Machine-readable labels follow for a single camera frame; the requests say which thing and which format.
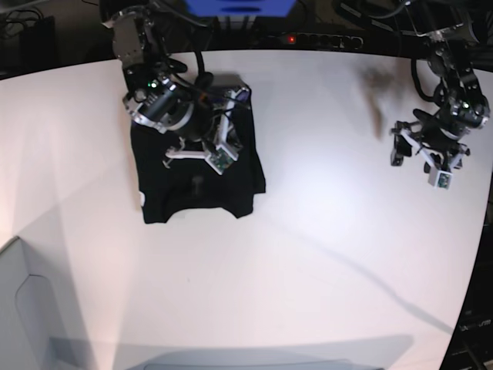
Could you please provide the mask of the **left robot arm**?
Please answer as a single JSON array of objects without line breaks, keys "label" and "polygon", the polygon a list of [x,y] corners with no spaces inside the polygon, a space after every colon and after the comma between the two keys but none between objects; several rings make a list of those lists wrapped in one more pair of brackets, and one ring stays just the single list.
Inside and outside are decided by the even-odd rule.
[{"label": "left robot arm", "polygon": [[447,38],[462,25],[453,5],[446,1],[402,1],[397,10],[408,14],[416,35],[428,38],[426,60],[440,81],[432,96],[425,95],[417,62],[411,62],[411,77],[418,95],[434,103],[438,110],[430,114],[415,109],[413,122],[395,123],[391,129],[391,165],[399,167],[405,158],[420,155],[429,184],[448,189],[453,170],[461,169],[463,158],[471,153],[461,139],[485,126],[491,115],[490,106],[466,55],[466,45]]}]

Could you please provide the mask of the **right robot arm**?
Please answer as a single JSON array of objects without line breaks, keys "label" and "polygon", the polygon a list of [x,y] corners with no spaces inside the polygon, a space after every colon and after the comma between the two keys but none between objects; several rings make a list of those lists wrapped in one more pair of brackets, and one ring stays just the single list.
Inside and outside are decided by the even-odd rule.
[{"label": "right robot arm", "polygon": [[192,82],[182,77],[188,67],[172,58],[166,46],[166,13],[195,26],[199,22],[164,1],[102,1],[100,6],[102,23],[113,33],[114,55],[122,63],[126,112],[133,123],[178,138],[179,146],[166,150],[164,166],[203,160],[223,174],[240,157],[232,115],[250,109],[250,88],[242,81],[215,84],[198,48],[193,50],[197,77]]}]

